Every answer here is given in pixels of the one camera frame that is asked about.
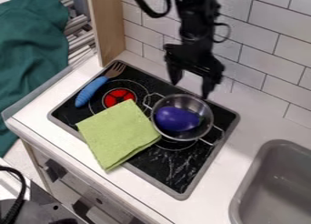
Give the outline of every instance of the fork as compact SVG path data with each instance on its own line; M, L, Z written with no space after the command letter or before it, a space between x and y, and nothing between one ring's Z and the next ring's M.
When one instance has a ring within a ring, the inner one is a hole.
M112 68L105 73L104 76L100 76L86 87L84 87L77 98L75 99L75 107L81 107L85 105L94 95L94 93L101 87L108 79L119 76L125 71L126 65L121 63L115 63Z

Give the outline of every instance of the eggplant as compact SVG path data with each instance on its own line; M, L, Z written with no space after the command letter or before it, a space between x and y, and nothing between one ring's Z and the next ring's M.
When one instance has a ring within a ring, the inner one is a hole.
M163 130L184 132L200 125L198 114L177 107L161 107L155 113L155 121Z

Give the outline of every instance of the green cloth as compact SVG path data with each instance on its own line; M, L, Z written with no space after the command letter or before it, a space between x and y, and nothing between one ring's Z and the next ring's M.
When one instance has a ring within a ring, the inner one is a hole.
M59 0L11 0L0 5L0 112L67 66L63 31L68 17ZM0 157L16 139L0 118Z
M97 161L107 171L161 137L132 99L83 120L77 126Z

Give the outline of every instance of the wooden panel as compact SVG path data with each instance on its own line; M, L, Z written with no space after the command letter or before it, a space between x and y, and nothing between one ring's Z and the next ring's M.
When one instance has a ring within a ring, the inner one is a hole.
M101 66L125 50L121 0L88 0Z

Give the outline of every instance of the white countertop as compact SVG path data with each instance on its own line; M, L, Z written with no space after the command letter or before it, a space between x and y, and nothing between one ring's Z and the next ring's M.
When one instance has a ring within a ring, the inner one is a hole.
M140 56L125 51L117 59L168 80L164 67ZM153 222L229 224L231 198L263 144L272 139L286 139L311 149L311 129L280 117L277 109L255 102L247 92L230 93L231 81L225 80L210 98L235 110L241 120L189 199L173 199L122 167L106 174L84 142L47 119L54 107L101 70L97 57L92 57L9 118L6 124L45 152L77 168ZM186 73L180 86L199 93L201 81Z

